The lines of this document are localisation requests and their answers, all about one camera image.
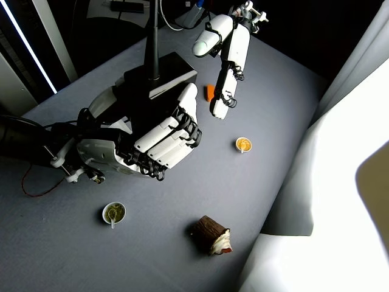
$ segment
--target chocolate cake roll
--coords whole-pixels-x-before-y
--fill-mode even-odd
[[[232,252],[230,229],[203,216],[190,228],[190,235],[200,250],[213,255]]]

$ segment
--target white cable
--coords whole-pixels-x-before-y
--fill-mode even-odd
[[[32,50],[29,42],[27,41],[27,38],[24,36],[19,24],[16,22],[15,17],[13,17],[11,10],[8,8],[7,3],[5,3],[4,0],[0,0],[0,3],[2,4],[5,12],[8,14],[8,17],[10,18],[13,26],[15,27],[16,31],[18,32],[20,38],[22,39],[24,45],[26,46],[27,50],[29,50],[31,57],[34,59],[35,64],[38,66],[39,70],[41,71],[43,77],[46,79],[46,82],[49,84],[51,90],[54,92],[54,94],[57,93],[57,90],[55,89],[53,83],[51,82],[49,76],[47,76],[45,70],[43,69],[41,62],[39,62],[38,57],[35,55],[34,51]]]
[[[164,11],[162,10],[162,0],[159,0],[159,7],[160,7],[160,14],[162,16],[162,18],[164,19],[166,25],[171,29],[171,30],[174,30],[175,32],[179,32],[181,31],[182,29],[175,29],[173,26],[171,26],[168,21],[166,20],[165,18],[165,15],[164,15]]]

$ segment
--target light strip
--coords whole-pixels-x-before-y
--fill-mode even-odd
[[[50,81],[49,76],[47,76],[45,70],[43,69],[41,63],[39,62],[38,58],[36,57],[34,51],[32,50],[29,42],[27,41],[26,37],[24,36],[22,30],[20,29],[19,24],[16,22],[15,17],[13,17],[11,10],[8,8],[7,3],[5,3],[5,0],[0,0],[1,5],[3,6],[5,12],[7,12],[8,17],[10,18],[13,26],[15,27],[16,31],[18,32],[20,38],[22,39],[24,45],[26,46],[27,50],[29,50],[31,57],[34,59],[36,65],[38,66],[39,70],[42,72],[43,77],[46,79],[47,83],[51,87],[51,90],[54,92],[54,94],[57,93],[57,90],[55,89],[53,83]]]

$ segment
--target bowl of green food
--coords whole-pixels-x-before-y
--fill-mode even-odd
[[[114,209],[116,211],[115,222],[114,224],[120,223],[123,221],[126,216],[126,207],[120,202],[112,202],[107,204],[103,209],[103,220],[107,224],[111,224],[111,219],[108,215],[109,211]]]

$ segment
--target black pole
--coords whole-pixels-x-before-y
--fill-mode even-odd
[[[159,78],[158,57],[158,0],[150,0],[150,18],[145,52],[146,73],[149,80]]]

